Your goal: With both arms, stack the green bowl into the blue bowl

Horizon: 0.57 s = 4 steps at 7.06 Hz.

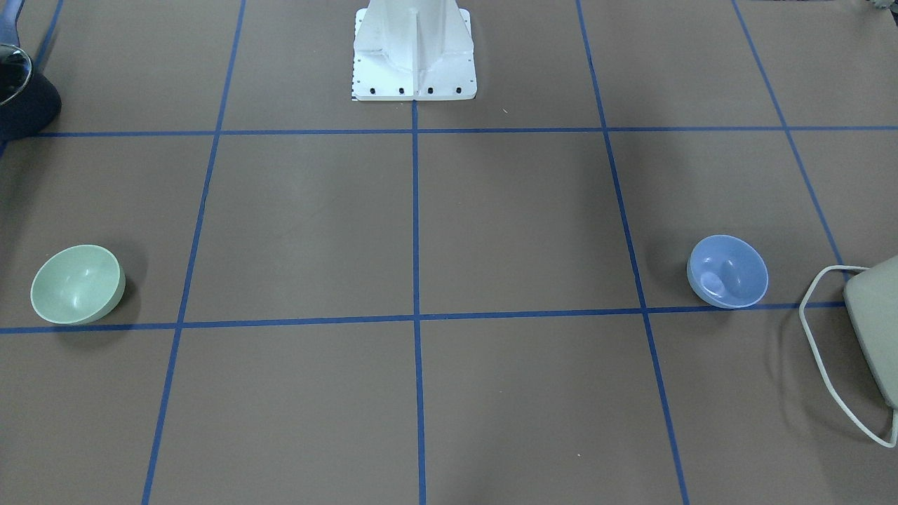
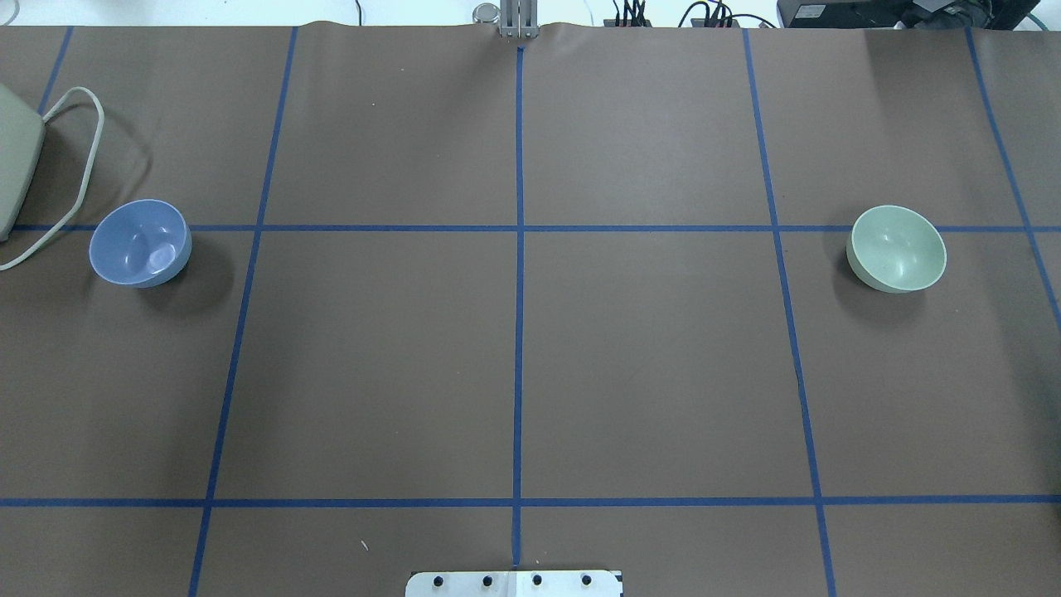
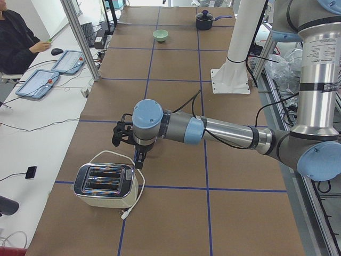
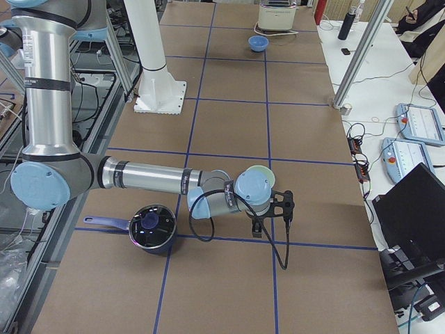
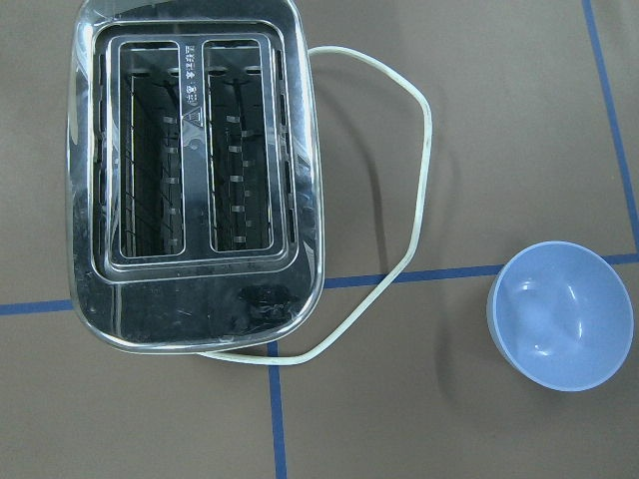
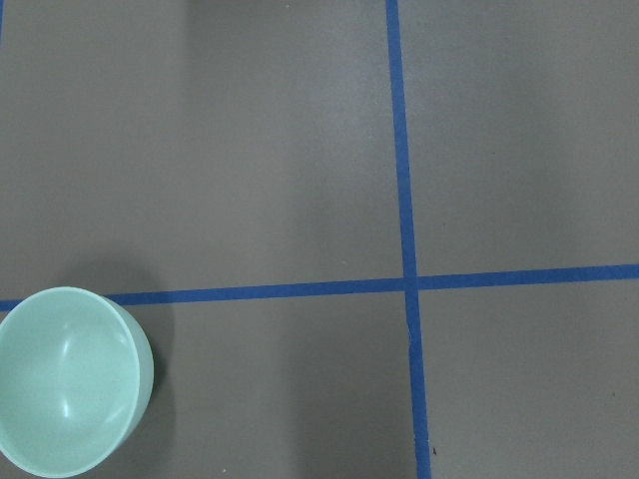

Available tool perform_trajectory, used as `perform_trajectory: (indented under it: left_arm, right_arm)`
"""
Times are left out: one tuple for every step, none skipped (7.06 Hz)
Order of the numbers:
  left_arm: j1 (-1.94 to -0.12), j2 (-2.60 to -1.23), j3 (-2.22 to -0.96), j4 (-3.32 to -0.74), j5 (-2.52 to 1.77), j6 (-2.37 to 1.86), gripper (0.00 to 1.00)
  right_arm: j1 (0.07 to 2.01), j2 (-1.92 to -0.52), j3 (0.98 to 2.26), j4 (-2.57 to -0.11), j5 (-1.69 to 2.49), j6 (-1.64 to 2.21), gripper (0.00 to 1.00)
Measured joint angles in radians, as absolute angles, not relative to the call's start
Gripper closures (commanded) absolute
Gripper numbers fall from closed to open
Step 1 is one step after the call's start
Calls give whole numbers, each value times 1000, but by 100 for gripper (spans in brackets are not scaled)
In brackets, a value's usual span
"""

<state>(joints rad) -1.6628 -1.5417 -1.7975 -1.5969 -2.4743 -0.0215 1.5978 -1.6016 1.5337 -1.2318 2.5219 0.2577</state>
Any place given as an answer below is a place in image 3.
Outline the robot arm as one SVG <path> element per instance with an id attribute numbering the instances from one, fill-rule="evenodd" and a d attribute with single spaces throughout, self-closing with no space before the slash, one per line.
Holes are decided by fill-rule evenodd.
<path id="1" fill-rule="evenodd" d="M 297 121 L 288 132 L 172 112 L 145 99 L 135 105 L 131 122 L 118 122 L 112 143 L 134 145 L 138 169 L 161 137 L 254 149 L 314 181 L 339 175 L 339 133 L 333 118 L 340 76 L 340 1 L 276 1 L 272 31 L 276 41 L 303 43 Z"/>

